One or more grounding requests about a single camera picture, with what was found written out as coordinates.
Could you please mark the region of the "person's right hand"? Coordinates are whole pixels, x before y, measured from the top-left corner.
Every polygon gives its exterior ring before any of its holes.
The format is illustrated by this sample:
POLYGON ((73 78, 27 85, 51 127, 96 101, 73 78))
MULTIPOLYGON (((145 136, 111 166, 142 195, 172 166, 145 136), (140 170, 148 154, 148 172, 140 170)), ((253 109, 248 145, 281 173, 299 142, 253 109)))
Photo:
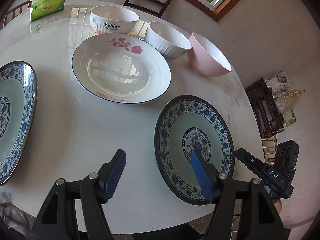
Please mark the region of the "person's right hand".
POLYGON ((276 200, 276 201, 274 202, 274 206, 275 206, 275 208, 276 208, 277 213, 280 214, 280 213, 281 213, 281 210, 282 210, 282 208, 283 208, 283 204, 282 204, 281 200, 279 200, 279 199, 276 200))

